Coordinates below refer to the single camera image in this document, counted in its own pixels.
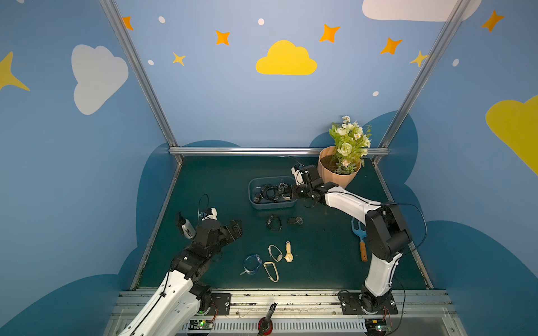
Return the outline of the black dial leather strap watch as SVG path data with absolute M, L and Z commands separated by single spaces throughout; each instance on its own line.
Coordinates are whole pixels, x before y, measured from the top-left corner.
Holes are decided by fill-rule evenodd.
M 278 195 L 284 200 L 291 200 L 291 186 L 287 183 L 280 183 L 277 187 Z

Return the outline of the small black watch white face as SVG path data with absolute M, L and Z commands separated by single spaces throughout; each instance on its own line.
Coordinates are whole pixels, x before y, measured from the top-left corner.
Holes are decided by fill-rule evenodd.
M 255 204 L 260 204 L 262 200 L 263 200 L 263 196 L 261 192 L 255 193 L 252 199 L 253 203 Z

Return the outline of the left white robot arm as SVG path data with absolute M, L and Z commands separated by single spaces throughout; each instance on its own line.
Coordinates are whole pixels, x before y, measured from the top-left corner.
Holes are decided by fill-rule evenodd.
M 205 219 L 196 236 L 170 263 L 168 273 L 121 335 L 176 335 L 198 312 L 210 306 L 212 290 L 200 283 L 214 256 L 242 237 L 242 221 L 223 225 Z

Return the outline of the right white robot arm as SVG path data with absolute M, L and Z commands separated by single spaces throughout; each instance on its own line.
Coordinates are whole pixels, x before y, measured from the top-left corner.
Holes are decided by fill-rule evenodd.
M 391 294 L 392 279 L 412 234 L 398 204 L 368 200 L 333 182 L 323 182 L 314 165 L 296 164 L 293 198 L 310 198 L 342 211 L 366 227 L 371 264 L 364 282 L 363 298 L 380 301 Z

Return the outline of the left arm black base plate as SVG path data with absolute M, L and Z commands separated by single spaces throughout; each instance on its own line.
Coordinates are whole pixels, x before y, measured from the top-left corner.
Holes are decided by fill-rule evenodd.
M 197 315 L 200 316 L 228 316 L 231 309 L 230 293 L 212 293 L 206 295 L 200 301 L 200 310 Z

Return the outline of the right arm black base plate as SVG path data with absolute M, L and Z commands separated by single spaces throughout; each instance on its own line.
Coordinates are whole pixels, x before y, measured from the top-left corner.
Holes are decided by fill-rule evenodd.
M 398 308 L 391 292 L 376 297 L 370 293 L 340 291 L 337 293 L 344 315 L 397 314 Z

